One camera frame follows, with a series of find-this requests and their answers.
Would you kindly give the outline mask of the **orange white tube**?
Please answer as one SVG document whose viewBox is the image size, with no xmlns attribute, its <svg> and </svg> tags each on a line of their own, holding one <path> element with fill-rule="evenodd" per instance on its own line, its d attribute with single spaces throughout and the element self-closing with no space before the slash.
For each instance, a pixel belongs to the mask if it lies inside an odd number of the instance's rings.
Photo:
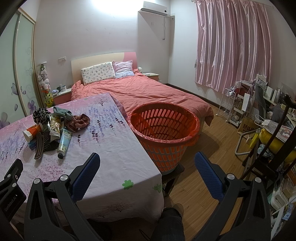
<svg viewBox="0 0 296 241">
<path fill-rule="evenodd" d="M 24 130 L 23 136 L 25 137 L 25 140 L 29 143 L 37 136 L 38 133 L 41 133 L 42 131 L 43 125 L 39 123 Z"/>
</svg>

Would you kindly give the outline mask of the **green hand cream tube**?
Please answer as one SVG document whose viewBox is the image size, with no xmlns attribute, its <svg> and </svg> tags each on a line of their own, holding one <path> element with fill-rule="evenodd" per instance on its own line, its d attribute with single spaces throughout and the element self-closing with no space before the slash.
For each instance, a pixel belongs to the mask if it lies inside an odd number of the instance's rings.
<svg viewBox="0 0 296 241">
<path fill-rule="evenodd" d="M 73 133 L 67 129 L 63 129 L 62 136 L 58 147 L 58 158 L 63 159 L 66 156 Z"/>
</svg>

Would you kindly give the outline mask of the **foil snack wrapper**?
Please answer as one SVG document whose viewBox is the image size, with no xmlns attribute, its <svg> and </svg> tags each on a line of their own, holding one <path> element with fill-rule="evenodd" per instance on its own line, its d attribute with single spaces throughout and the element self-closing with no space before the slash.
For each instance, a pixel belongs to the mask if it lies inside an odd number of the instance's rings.
<svg viewBox="0 0 296 241">
<path fill-rule="evenodd" d="M 61 138 L 62 118 L 58 115 L 50 115 L 49 117 L 50 142 Z"/>
</svg>

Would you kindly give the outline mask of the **black floral scrunchie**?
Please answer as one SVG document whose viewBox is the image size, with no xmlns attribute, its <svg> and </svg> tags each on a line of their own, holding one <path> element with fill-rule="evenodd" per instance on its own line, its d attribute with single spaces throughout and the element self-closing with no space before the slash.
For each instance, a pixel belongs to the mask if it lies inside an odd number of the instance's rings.
<svg viewBox="0 0 296 241">
<path fill-rule="evenodd" d="M 33 120 L 36 124 L 47 125 L 50 121 L 50 114 L 46 108 L 38 108 L 33 112 Z"/>
</svg>

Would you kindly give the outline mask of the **brown striped scrunchie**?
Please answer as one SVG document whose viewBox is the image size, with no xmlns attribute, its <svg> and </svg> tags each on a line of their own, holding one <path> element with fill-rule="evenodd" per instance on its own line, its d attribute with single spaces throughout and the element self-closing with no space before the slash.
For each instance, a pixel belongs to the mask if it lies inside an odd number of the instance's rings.
<svg viewBox="0 0 296 241">
<path fill-rule="evenodd" d="M 86 114 L 74 115 L 71 120 L 65 120 L 67 130 L 76 133 L 90 124 L 90 118 Z"/>
</svg>

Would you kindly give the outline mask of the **grey green sock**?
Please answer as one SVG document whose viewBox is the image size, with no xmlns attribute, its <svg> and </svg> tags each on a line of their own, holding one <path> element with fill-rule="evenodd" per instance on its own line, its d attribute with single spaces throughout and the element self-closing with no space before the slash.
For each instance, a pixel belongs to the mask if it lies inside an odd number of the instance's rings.
<svg viewBox="0 0 296 241">
<path fill-rule="evenodd" d="M 74 118 L 74 115 L 71 111 L 59 107 L 53 107 L 53 115 L 60 116 L 65 120 L 71 121 Z"/>
</svg>

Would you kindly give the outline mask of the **yellow bag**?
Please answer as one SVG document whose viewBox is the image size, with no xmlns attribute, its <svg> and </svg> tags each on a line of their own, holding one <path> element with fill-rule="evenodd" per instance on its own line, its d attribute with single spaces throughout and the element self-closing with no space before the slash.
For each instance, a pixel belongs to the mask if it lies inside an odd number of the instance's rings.
<svg viewBox="0 0 296 241">
<path fill-rule="evenodd" d="M 287 139 L 290 137 L 290 134 L 292 133 L 292 130 L 289 128 L 281 128 L 280 131 L 277 133 L 274 140 L 269 145 L 269 149 L 271 152 L 276 154 L 283 144 L 287 141 Z M 272 134 L 268 132 L 266 129 L 262 129 L 259 134 L 259 139 L 262 142 L 262 144 L 267 145 L 269 139 L 272 137 Z M 295 159 L 295 149 L 290 152 L 290 154 L 286 157 L 285 162 L 292 162 Z"/>
</svg>

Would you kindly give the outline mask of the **pink floral tablecloth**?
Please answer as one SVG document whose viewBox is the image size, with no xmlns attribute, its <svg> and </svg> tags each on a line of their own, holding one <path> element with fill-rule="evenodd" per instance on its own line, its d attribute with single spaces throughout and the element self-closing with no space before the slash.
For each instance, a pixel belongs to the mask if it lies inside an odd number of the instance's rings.
<svg viewBox="0 0 296 241">
<path fill-rule="evenodd" d="M 1 129 L 1 175 L 15 159 L 23 163 L 18 180 L 28 195 L 36 178 L 57 180 L 82 165 L 92 153 L 100 156 L 100 168 L 77 205 L 86 218 L 115 221 L 141 217 L 156 220 L 164 207 L 162 176 L 146 153 L 110 94 L 99 94 L 62 104 L 74 114 L 86 114 L 90 124 L 72 135 L 66 156 L 57 151 L 35 160 L 23 135 L 33 126 L 32 116 Z"/>
</svg>

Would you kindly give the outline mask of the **black stool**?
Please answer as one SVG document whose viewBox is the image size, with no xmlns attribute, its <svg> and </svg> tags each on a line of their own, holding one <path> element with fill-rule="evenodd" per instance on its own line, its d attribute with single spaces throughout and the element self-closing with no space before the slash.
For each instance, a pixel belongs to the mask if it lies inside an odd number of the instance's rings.
<svg viewBox="0 0 296 241">
<path fill-rule="evenodd" d="M 162 191 L 163 191 L 163 196 L 168 197 L 173 190 L 179 176 L 184 172 L 185 168 L 183 165 L 178 164 L 176 168 L 171 172 L 166 175 L 162 176 Z"/>
</svg>

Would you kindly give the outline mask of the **brown paper bag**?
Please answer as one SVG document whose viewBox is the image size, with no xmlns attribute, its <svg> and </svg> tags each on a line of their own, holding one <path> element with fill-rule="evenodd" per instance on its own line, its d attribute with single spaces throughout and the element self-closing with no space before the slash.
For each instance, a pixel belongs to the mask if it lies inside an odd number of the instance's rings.
<svg viewBox="0 0 296 241">
<path fill-rule="evenodd" d="M 255 116 L 244 116 L 238 128 L 238 133 L 245 133 L 259 128 L 255 122 Z"/>
</svg>

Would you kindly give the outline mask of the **glass sliding wardrobe door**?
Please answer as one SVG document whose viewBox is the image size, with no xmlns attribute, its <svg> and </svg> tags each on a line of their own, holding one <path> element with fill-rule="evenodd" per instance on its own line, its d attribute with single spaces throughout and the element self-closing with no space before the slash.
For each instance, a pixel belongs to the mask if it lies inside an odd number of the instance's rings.
<svg viewBox="0 0 296 241">
<path fill-rule="evenodd" d="M 1 34 L 1 128 L 42 107 L 34 60 L 35 21 L 17 10 Z"/>
</svg>

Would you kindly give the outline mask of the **pink bedside table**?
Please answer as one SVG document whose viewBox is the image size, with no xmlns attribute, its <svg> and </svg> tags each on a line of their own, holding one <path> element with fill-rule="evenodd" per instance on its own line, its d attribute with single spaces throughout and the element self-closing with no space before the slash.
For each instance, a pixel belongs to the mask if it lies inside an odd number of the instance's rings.
<svg viewBox="0 0 296 241">
<path fill-rule="evenodd" d="M 53 97 L 54 104 L 59 105 L 71 100 L 71 89 L 66 89 L 64 92 L 59 92 L 56 96 Z"/>
</svg>

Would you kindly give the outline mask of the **orange plastic laundry basket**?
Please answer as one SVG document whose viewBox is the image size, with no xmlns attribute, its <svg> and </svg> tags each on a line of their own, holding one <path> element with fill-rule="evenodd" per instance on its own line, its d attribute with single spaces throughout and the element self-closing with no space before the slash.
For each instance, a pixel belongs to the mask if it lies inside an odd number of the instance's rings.
<svg viewBox="0 0 296 241">
<path fill-rule="evenodd" d="M 173 172 L 187 147 L 195 145 L 199 139 L 199 119 L 176 104 L 143 104 L 128 114 L 127 121 L 163 175 Z"/>
</svg>

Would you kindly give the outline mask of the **hanging plush toys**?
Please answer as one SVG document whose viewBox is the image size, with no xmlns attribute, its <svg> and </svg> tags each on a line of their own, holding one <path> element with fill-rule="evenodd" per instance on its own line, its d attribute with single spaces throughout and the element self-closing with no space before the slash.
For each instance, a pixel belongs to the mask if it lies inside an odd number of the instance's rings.
<svg viewBox="0 0 296 241">
<path fill-rule="evenodd" d="M 37 79 L 41 91 L 43 102 L 47 108 L 51 108 L 54 104 L 51 92 L 50 81 L 46 69 L 46 62 L 37 65 Z"/>
</svg>

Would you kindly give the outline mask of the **white rolling shelf cart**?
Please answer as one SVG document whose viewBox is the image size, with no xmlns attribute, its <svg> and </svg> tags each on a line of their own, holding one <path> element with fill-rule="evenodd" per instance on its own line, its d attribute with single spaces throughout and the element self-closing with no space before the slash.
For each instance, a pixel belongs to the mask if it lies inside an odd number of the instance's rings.
<svg viewBox="0 0 296 241">
<path fill-rule="evenodd" d="M 236 82 L 233 87 L 234 102 L 231 108 L 230 123 L 239 127 L 245 115 L 250 113 L 250 106 L 253 102 L 254 84 L 246 80 Z"/>
</svg>

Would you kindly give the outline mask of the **salmon pink duvet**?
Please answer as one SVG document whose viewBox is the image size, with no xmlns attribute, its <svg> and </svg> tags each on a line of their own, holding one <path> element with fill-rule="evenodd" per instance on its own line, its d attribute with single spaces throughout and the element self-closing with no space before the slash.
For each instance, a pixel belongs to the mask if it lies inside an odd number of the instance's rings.
<svg viewBox="0 0 296 241">
<path fill-rule="evenodd" d="M 123 105 L 127 113 L 139 105 L 156 101 L 187 108 L 208 126 L 214 118 L 211 106 L 201 98 L 152 80 L 137 70 L 133 76 L 100 80 L 88 85 L 79 80 L 71 88 L 71 99 L 102 93 L 110 93 Z"/>
</svg>

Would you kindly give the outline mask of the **beige pink headboard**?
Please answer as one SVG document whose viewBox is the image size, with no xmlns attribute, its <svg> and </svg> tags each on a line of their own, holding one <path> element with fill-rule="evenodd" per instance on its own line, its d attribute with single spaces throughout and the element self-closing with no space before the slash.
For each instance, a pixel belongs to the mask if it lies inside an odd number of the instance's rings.
<svg viewBox="0 0 296 241">
<path fill-rule="evenodd" d="M 132 60 L 132 69 L 137 69 L 135 52 L 120 52 L 83 57 L 71 61 L 73 83 L 82 80 L 81 69 L 105 62 L 126 62 Z"/>
</svg>

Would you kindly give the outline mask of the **white floral pillow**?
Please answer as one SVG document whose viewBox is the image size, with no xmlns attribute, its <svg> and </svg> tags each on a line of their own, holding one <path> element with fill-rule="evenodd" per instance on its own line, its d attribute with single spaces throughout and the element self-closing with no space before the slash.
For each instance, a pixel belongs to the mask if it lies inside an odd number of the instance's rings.
<svg viewBox="0 0 296 241">
<path fill-rule="evenodd" d="M 101 63 L 81 69 L 84 85 L 92 84 L 101 80 L 116 78 L 112 62 Z"/>
</svg>

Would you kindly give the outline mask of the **pink striped pillow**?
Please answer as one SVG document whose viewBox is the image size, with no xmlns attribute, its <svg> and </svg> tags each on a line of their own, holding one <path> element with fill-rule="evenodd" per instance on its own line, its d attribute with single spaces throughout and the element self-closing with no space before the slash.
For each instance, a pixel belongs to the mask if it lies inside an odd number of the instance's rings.
<svg viewBox="0 0 296 241">
<path fill-rule="evenodd" d="M 133 76 L 133 68 L 132 68 L 132 60 L 128 60 L 125 62 L 116 62 L 113 61 L 112 65 L 114 68 L 116 78 L 123 78 L 128 76 Z"/>
</svg>

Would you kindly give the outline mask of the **far bedside table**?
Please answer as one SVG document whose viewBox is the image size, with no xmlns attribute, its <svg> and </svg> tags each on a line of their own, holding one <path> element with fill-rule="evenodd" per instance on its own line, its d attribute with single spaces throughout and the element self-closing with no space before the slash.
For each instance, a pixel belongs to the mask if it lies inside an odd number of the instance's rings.
<svg viewBox="0 0 296 241">
<path fill-rule="evenodd" d="M 157 82 L 159 82 L 159 74 L 156 73 L 152 73 L 152 72 L 147 72 L 147 73 L 143 73 L 144 76 L 151 78 Z"/>
</svg>

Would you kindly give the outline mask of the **pink striped curtain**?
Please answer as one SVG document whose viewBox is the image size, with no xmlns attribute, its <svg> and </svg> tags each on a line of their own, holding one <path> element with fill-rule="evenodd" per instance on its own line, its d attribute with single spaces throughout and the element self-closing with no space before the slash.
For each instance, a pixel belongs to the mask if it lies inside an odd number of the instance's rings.
<svg viewBox="0 0 296 241">
<path fill-rule="evenodd" d="M 196 1 L 196 84 L 217 92 L 239 80 L 270 79 L 267 9 L 255 1 Z"/>
</svg>

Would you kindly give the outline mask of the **white air conditioner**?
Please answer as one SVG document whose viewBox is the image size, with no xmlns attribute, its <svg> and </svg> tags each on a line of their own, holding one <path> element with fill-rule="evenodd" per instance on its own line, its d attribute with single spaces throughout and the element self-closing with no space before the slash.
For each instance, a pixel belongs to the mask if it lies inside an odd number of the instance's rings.
<svg viewBox="0 0 296 241">
<path fill-rule="evenodd" d="M 161 16 L 167 16 L 168 15 L 168 8 L 166 6 L 151 3 L 151 2 L 148 2 L 148 1 L 143 2 L 143 6 L 142 6 L 142 8 L 140 10 L 148 12 L 148 13 L 161 15 Z"/>
</svg>

